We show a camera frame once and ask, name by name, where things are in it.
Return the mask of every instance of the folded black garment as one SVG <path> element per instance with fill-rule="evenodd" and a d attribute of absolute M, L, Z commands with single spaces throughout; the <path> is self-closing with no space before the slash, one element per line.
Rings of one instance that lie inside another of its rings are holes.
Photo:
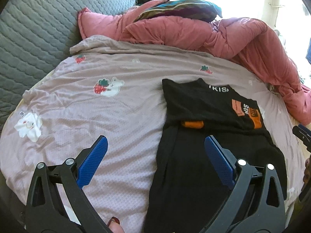
<path fill-rule="evenodd" d="M 144 232 L 199 232 L 226 200 L 229 189 L 205 153 L 204 140 L 209 135 L 250 165 L 273 164 L 286 199 L 284 156 L 273 144 L 256 101 L 228 85 L 211 86 L 202 79 L 181 84 L 164 79 L 162 85 L 167 117 Z M 184 125 L 195 121 L 204 125 L 197 129 Z"/>

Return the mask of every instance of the pink comforter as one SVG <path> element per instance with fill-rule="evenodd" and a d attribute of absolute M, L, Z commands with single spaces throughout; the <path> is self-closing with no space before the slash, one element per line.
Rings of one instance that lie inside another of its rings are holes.
<path fill-rule="evenodd" d="M 78 14 L 83 39 L 105 35 L 134 44 L 158 44 L 203 51 L 231 60 L 275 86 L 288 112 L 304 125 L 311 123 L 311 93 L 302 85 L 294 62 L 275 32 L 263 21 L 230 18 L 207 23 L 177 16 L 156 17 L 133 23 L 139 14 L 163 1 L 151 1 L 124 15 L 106 16 L 87 8 Z"/>

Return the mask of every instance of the quilted fabric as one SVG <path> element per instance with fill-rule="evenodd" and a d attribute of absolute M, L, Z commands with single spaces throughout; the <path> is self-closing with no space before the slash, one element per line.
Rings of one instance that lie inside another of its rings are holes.
<path fill-rule="evenodd" d="M 0 15 L 0 132 L 30 89 L 81 41 L 77 12 L 84 7 L 122 14 L 136 0 L 9 0 Z"/>

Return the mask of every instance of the bed sheet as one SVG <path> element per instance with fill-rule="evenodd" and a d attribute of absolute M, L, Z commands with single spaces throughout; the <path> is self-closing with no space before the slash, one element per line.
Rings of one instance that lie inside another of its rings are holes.
<path fill-rule="evenodd" d="M 163 78 L 229 84 L 257 100 L 265 126 L 285 156 L 286 209 L 299 195 L 304 155 L 285 104 L 242 66 L 206 53 L 105 36 L 85 39 L 71 53 L 45 81 L 24 93 L 0 138 L 1 171 L 23 203 L 37 163 L 61 164 L 102 134 L 108 138 L 108 152 L 83 191 L 105 222 L 116 216 L 125 232 L 141 232 L 165 121 Z M 37 142 L 21 138 L 14 129 L 21 114 L 29 112 L 42 118 Z M 62 190 L 60 194 L 69 206 Z"/>

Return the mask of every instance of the bed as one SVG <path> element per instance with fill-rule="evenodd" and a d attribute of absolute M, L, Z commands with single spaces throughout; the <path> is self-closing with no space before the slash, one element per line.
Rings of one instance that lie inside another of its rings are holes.
<path fill-rule="evenodd" d="M 59 0 L 58 5 L 54 4 L 56 0 L 39 0 L 59 21 L 48 21 L 46 13 L 37 18 L 37 24 L 31 24 L 25 13 L 38 15 L 38 4 L 33 1 L 26 2 L 34 6 L 34 12 L 24 12 L 20 7 L 24 1 L 10 0 L 0 21 L 5 40 L 0 42 L 4 52 L 1 68 L 7 67 L 1 71 L 5 78 L 2 90 L 6 93 L 2 92 L 1 97 L 4 117 L 0 168 L 8 187 L 23 204 L 38 162 L 60 164 L 68 157 L 76 157 L 102 134 L 108 138 L 108 153 L 83 190 L 105 222 L 117 216 L 126 232 L 141 232 L 165 121 L 161 80 L 187 82 L 202 78 L 210 85 L 228 84 L 240 95 L 258 102 L 265 126 L 285 157 L 285 206 L 290 218 L 289 208 L 303 185 L 307 154 L 291 132 L 293 124 L 282 98 L 272 94 L 253 73 L 203 52 L 134 45 L 99 35 L 80 42 L 77 11 L 88 6 L 98 13 L 120 14 L 135 0 Z M 16 23 L 10 25 L 12 15 Z M 25 42 L 20 41 L 19 27 L 26 27 L 23 32 L 29 34 L 22 38 Z M 54 35 L 58 33 L 52 33 L 51 27 L 63 33 Z M 9 86 L 12 81 L 15 87 Z M 109 90 L 100 88 L 101 83 L 106 83 Z M 27 135 L 21 137 L 14 128 L 28 113 L 37 114 L 42 121 L 35 142 Z M 60 193 L 70 211 L 64 192 Z"/>

